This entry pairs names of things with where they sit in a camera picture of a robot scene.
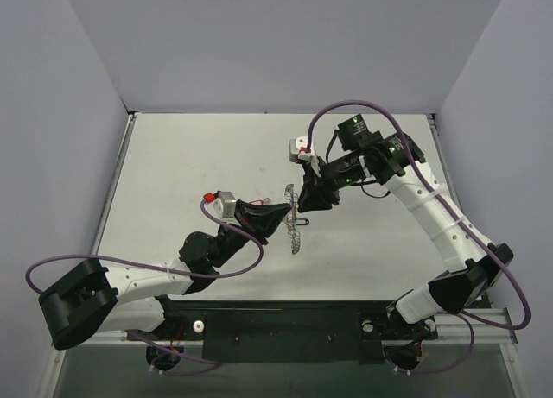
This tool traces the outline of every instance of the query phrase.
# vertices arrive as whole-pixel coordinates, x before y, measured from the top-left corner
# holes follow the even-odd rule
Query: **wire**
[[[149,340],[148,338],[146,338],[142,334],[138,333],[137,331],[128,330],[127,333],[129,335],[131,335],[133,338],[141,340],[145,344],[148,344],[148,345],[152,346],[153,348],[158,349],[159,351],[165,352],[166,355],[161,355],[159,357],[155,357],[154,359],[152,359],[152,362],[150,363],[150,365],[153,365],[155,362],[157,362],[157,360],[159,360],[163,356],[167,356],[167,355],[175,355],[176,357],[181,357],[181,358],[187,359],[189,361],[194,361],[194,362],[198,362],[198,363],[205,363],[205,364],[208,364],[208,365],[212,365],[209,368],[205,368],[203,370],[194,370],[194,371],[190,371],[190,372],[165,372],[165,371],[161,371],[160,374],[164,374],[164,375],[168,375],[168,376],[195,376],[195,375],[205,374],[205,373],[210,372],[212,370],[216,370],[217,368],[219,368],[223,364],[221,362],[212,361],[212,360],[209,360],[209,359],[204,359],[203,357],[193,357],[193,356],[190,356],[190,355],[185,355],[184,353],[180,353],[178,351],[172,351],[169,348],[166,348],[165,346],[157,344],[153,340]]]
[[[328,165],[328,158],[330,158],[330,151],[332,150],[332,147],[334,146],[334,143],[336,142],[336,138],[338,137],[338,130],[334,130],[334,133],[332,134],[332,139],[330,139],[330,142],[327,146],[327,152],[325,154],[325,161]]]
[[[455,362],[450,363],[447,366],[444,366],[442,368],[428,369],[428,370],[417,370],[417,369],[405,370],[404,368],[400,368],[397,365],[395,365],[390,360],[390,357],[387,357],[388,362],[391,363],[392,365],[394,365],[395,369],[397,369],[397,372],[401,372],[401,373],[404,373],[404,374],[407,374],[407,375],[439,374],[439,373],[442,373],[442,372],[446,372],[448,370],[453,370],[453,369],[457,368],[458,366],[461,366],[463,363],[465,363],[465,361],[468,359],[468,357],[470,357],[470,355],[473,353],[473,349],[474,349],[474,328],[471,325],[471,323],[468,321],[468,319],[465,318],[464,316],[461,316],[460,314],[452,314],[452,316],[455,316],[456,318],[459,318],[462,321],[464,321],[467,324],[468,330],[470,331],[470,343],[468,344],[468,349],[467,349],[467,352],[465,353],[465,355],[463,355],[462,357],[457,359]]]
[[[238,233],[239,235],[248,238],[250,241],[252,241],[254,244],[257,245],[257,247],[259,248],[259,256],[257,257],[257,260],[253,264],[251,264],[250,266],[248,266],[246,268],[243,268],[239,271],[234,271],[232,273],[226,273],[226,274],[223,274],[223,275],[203,275],[203,274],[200,274],[200,273],[192,273],[192,272],[189,272],[189,271],[177,270],[175,268],[164,268],[164,267],[154,266],[152,264],[144,264],[142,262],[131,262],[129,260],[123,260],[121,258],[116,258],[116,257],[111,257],[111,256],[102,256],[102,255],[98,255],[98,254],[94,254],[94,255],[92,255],[92,254],[68,254],[68,255],[64,255],[64,256],[49,257],[49,258],[46,258],[44,260],[40,260],[39,262],[36,262],[35,264],[31,265],[27,269],[27,271],[25,272],[25,281],[27,282],[29,287],[31,287],[33,290],[35,290],[38,294],[42,294],[42,290],[39,289],[33,283],[33,281],[31,280],[31,273],[33,272],[33,270],[35,268],[38,268],[38,267],[43,266],[44,264],[48,264],[50,262],[58,262],[60,260],[74,260],[74,259],[77,259],[77,258],[97,258],[97,259],[103,260],[105,262],[115,262],[117,264],[123,264],[125,266],[145,268],[147,270],[161,271],[163,273],[169,272],[169,273],[173,273],[175,275],[187,275],[187,276],[190,276],[190,277],[200,277],[202,279],[226,279],[226,278],[229,278],[229,277],[236,277],[238,275],[243,275],[244,273],[247,273],[248,271],[250,271],[250,270],[254,269],[255,267],[257,267],[259,265],[259,263],[261,262],[261,260],[263,260],[263,255],[264,255],[263,245],[261,245],[261,243],[254,236],[251,236],[247,232],[239,229],[238,227],[227,224],[224,221],[221,221],[218,218],[211,215],[209,212],[207,212],[205,205],[206,205],[206,201],[202,200],[201,203],[200,203],[200,209],[206,217],[211,219],[214,223],[217,223],[217,224],[221,225],[222,227],[224,227],[224,228],[226,228],[230,231],[234,231],[234,232]]]
[[[413,158],[413,154],[410,151],[409,142],[407,141],[407,137],[405,137],[404,132],[401,129],[401,126],[399,126],[399,123],[397,122],[396,118],[387,111],[384,107],[379,106],[378,104],[374,104],[372,102],[368,102],[366,100],[344,100],[341,102],[336,102],[334,104],[330,104],[329,106],[321,109],[314,117],[313,120],[311,120],[311,123],[309,124],[308,128],[308,143],[307,143],[307,151],[310,152],[311,144],[313,142],[313,129],[315,128],[315,124],[317,121],[326,113],[333,111],[334,109],[338,109],[340,107],[345,106],[363,106],[368,107],[370,109],[373,109],[377,111],[378,113],[382,114],[386,119],[390,121],[392,126],[397,132],[397,137],[400,139],[401,143],[404,146],[405,149],[405,155],[407,156],[407,159],[409,161],[409,164],[413,167],[413,171],[415,172],[418,179],[423,183],[424,187],[431,193],[435,191],[435,189],[426,181],[424,178],[423,173],[421,173],[420,169],[416,165],[415,159]],[[459,218],[459,216],[456,214],[454,208],[441,196],[441,194],[437,194],[435,198],[442,204],[443,208],[448,212],[448,214],[453,218],[453,220],[458,221],[459,226],[465,233],[470,236],[477,244],[478,246],[484,250],[484,252],[495,262],[495,264],[499,267],[499,269],[505,274],[509,282],[512,284],[512,287],[514,288],[515,292],[517,293],[518,297],[520,298],[520,302],[522,303],[522,307],[524,309],[524,318],[522,319],[522,322],[517,325],[506,325],[502,323],[493,322],[488,319],[483,319],[479,316],[475,316],[472,313],[469,312],[462,312],[466,316],[478,320],[481,323],[485,323],[487,325],[500,327],[502,329],[507,329],[511,331],[517,331],[520,329],[524,329],[531,320],[531,310],[530,310],[530,304],[528,303],[528,299],[526,299],[526,296],[524,294],[523,289],[518,284],[517,279],[515,276],[511,273],[511,270],[507,268],[507,266],[499,259],[499,257],[496,256],[496,254],[490,250],[490,248],[478,238],[478,236],[466,225],[463,221]]]
[[[386,198],[388,195],[390,195],[390,191],[386,191],[386,193],[384,195],[371,195],[370,193],[368,193],[365,188],[363,187],[363,185],[361,185],[361,191],[363,192],[363,194],[365,194],[367,197],[371,197],[371,198],[375,198],[375,199],[382,199],[382,198]]]
[[[178,333],[174,338],[171,339],[171,345],[169,346],[169,349],[170,349],[170,350],[175,351],[175,352],[178,352],[178,350],[175,349],[175,347],[173,346],[173,342],[174,342],[175,340],[176,340],[176,341],[181,340],[181,336],[182,336],[183,333],[184,333],[184,325],[181,324],[181,327],[179,328],[179,333]]]
[[[422,336],[423,336],[423,331],[420,331],[420,332],[418,333],[418,337],[421,338]],[[422,339],[420,339],[420,340],[418,341],[418,345],[417,345],[417,347],[416,347],[416,355],[417,355],[418,357],[422,357],[422,356],[423,356],[423,340],[422,340]]]

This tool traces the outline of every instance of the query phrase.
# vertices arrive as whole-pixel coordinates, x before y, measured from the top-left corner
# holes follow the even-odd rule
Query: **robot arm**
[[[105,267],[98,258],[86,258],[39,296],[56,349],[72,348],[96,332],[153,331],[164,321],[158,296],[203,290],[217,279],[216,269],[249,241],[246,236],[267,244],[290,209],[289,204],[247,204],[225,192],[204,198],[214,202],[222,222],[234,223],[241,232],[229,231],[223,225],[216,236],[193,232],[179,258],[147,268],[131,262],[128,267]]]
[[[303,189],[299,212],[329,210],[340,202],[339,190],[358,181],[374,177],[400,199],[426,231],[438,249],[446,272],[427,285],[411,290],[388,308],[393,325],[412,325],[434,314],[446,311],[457,314],[483,294],[500,276],[499,267],[486,252],[469,238],[460,226],[464,223],[498,258],[508,264],[513,254],[509,247],[496,247],[463,215],[432,174],[423,152],[407,136],[411,153],[423,178],[434,185],[430,192],[409,164],[404,146],[397,134],[383,138],[370,132],[363,117],[357,115],[341,123],[338,138],[348,154],[325,163],[313,149],[302,146],[306,137],[290,141],[290,160],[303,165]],[[459,217],[454,220],[436,199],[441,195]]]

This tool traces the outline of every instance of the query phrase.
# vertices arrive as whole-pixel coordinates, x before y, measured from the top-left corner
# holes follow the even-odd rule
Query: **red connector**
[[[215,195],[214,193],[207,193],[204,195],[204,201],[206,201],[208,204],[211,204],[216,199],[217,195]]]

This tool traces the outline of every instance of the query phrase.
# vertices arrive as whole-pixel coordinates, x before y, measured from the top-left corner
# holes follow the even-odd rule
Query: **white wall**
[[[126,112],[67,0],[0,0],[0,39],[0,395],[19,398],[50,344],[23,273],[89,250]]]
[[[515,252],[533,310],[519,352],[539,397],[553,389],[552,29],[553,0],[502,0],[437,118],[463,208]],[[507,281],[494,298],[520,321]]]
[[[437,111],[499,0],[70,0],[133,111]]]

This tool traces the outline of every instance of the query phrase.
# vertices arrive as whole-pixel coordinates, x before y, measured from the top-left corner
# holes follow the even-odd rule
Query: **small white knob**
[[[424,324],[429,328],[430,332],[435,331],[435,321],[432,319],[424,320]]]
[[[202,322],[201,320],[196,320],[194,322],[194,324],[192,325],[193,329],[194,329],[194,332],[196,333],[202,333],[204,331],[204,328],[206,327],[204,325],[204,322]]]
[[[374,326],[372,325],[372,322],[370,320],[363,320],[361,322],[361,329],[363,329],[363,332],[372,332],[374,329]]]

